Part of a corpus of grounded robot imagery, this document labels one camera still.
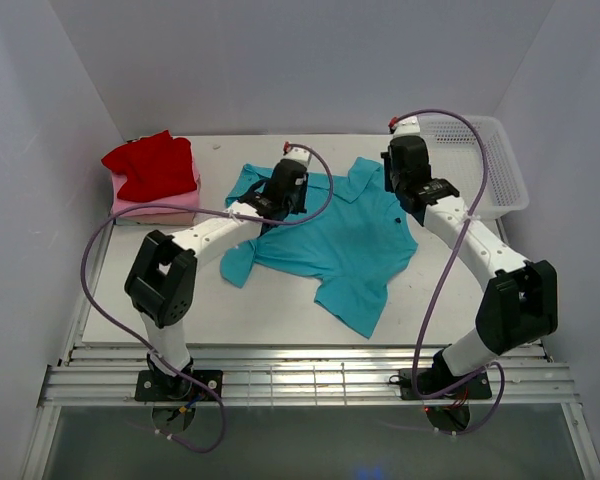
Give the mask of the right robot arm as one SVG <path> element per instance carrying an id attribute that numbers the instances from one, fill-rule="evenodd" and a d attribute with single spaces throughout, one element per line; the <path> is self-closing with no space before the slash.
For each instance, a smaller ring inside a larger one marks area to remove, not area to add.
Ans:
<path id="1" fill-rule="evenodd" d="M 533 262 L 511 249 L 471 216 L 459 191 L 433 177 L 422 137 L 396 134 L 381 156 L 386 190 L 450 248 L 450 259 L 462 261 L 483 292 L 474 328 L 436 353 L 429 368 L 413 370 L 407 385 L 416 397 L 454 397 L 469 375 L 557 330 L 557 272 L 548 261 Z"/>

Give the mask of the teal t shirt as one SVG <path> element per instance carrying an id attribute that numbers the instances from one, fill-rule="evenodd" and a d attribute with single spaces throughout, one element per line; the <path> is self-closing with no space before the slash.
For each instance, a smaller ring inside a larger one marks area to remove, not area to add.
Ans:
<path id="1" fill-rule="evenodd" d="M 386 192 L 380 163 L 359 157 L 344 176 L 312 173 L 300 224 L 273 228 L 228 250 L 221 276 L 243 287 L 255 264 L 320 285 L 314 301 L 370 338 L 388 300 L 388 284 L 417 251 L 406 214 Z"/>

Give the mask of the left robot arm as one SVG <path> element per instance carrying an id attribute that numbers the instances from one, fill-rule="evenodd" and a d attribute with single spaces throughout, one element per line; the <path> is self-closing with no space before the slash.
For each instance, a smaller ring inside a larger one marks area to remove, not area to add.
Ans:
<path id="1" fill-rule="evenodd" d="M 148 342 L 151 389 L 161 400 L 186 398 L 193 360 L 184 339 L 183 318 L 193 304 L 198 271 L 229 249 L 264 235 L 291 214 L 306 211 L 311 155 L 294 149 L 224 211 L 193 227 L 165 234 L 154 230 L 141 244 L 124 291 L 139 312 Z"/>

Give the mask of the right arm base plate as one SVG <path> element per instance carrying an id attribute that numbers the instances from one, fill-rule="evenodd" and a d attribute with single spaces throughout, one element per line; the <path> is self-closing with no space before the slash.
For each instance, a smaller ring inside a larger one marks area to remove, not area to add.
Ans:
<path id="1" fill-rule="evenodd" d="M 445 377 L 432 369 L 419 369 L 412 382 L 410 369 L 400 369 L 391 375 L 388 384 L 399 388 L 402 400 L 459 399 L 488 400 L 492 389 L 484 369 L 461 377 Z"/>

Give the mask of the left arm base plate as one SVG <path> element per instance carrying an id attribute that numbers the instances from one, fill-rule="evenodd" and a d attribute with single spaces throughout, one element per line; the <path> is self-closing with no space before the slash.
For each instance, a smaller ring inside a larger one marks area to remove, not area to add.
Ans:
<path id="1" fill-rule="evenodd" d="M 222 370 L 193 370 L 188 375 L 222 395 L 224 372 Z M 179 376 L 170 377 L 161 371 L 143 370 L 138 374 L 134 400 L 138 402 L 213 401 L 214 398 L 202 387 Z"/>

